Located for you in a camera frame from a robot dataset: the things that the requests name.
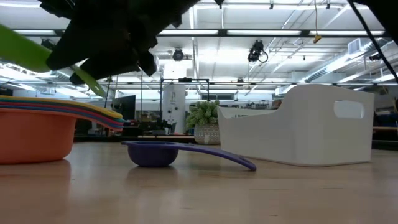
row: potted plant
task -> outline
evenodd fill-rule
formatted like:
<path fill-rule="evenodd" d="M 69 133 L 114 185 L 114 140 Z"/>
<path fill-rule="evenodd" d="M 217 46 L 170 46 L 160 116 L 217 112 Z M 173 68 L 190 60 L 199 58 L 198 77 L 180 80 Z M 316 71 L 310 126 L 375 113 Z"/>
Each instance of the potted plant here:
<path fill-rule="evenodd" d="M 194 137 L 198 144 L 220 144 L 217 106 L 220 102 L 197 102 L 190 108 L 187 118 L 188 128 L 195 128 Z"/>

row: green spatula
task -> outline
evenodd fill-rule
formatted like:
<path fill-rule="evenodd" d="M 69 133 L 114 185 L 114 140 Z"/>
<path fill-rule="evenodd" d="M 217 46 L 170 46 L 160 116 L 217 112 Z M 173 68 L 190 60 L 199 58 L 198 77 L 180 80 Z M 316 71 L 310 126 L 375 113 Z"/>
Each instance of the green spatula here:
<path fill-rule="evenodd" d="M 0 58 L 10 60 L 33 72 L 42 73 L 50 71 L 45 64 L 50 54 L 51 50 L 36 44 L 23 35 L 0 24 Z M 105 97 L 105 91 L 91 75 L 76 65 L 71 66 L 71 69 L 76 72 L 95 94 Z"/>

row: table surface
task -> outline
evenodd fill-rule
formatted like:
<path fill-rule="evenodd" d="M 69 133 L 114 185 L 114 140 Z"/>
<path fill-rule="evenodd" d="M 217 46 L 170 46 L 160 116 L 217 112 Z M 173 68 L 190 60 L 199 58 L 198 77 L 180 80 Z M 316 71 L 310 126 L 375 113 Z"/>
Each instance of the table surface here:
<path fill-rule="evenodd" d="M 0 223 L 396 223 L 398 152 L 325 168 L 181 151 L 135 166 L 119 143 L 78 143 L 65 160 L 0 166 Z"/>
<path fill-rule="evenodd" d="M 373 127 L 375 131 L 398 131 L 397 127 Z"/>

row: green leaves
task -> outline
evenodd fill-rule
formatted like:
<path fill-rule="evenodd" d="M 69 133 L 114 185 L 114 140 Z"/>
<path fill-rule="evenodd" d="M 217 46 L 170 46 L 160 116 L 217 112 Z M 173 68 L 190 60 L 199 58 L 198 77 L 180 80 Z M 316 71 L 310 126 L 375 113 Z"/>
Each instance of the green leaves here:
<path fill-rule="evenodd" d="M 190 108 L 190 114 L 187 117 L 187 127 L 193 128 L 196 124 L 217 124 L 217 106 L 220 102 L 202 101 L 197 102 L 195 107 Z"/>

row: orange bowl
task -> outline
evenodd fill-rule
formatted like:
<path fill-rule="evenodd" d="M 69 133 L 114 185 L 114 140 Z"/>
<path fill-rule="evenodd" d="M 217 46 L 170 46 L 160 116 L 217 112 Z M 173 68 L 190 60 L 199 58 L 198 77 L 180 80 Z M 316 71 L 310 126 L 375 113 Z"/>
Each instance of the orange bowl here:
<path fill-rule="evenodd" d="M 0 164 L 48 162 L 69 155 L 76 116 L 53 111 L 0 110 Z"/>

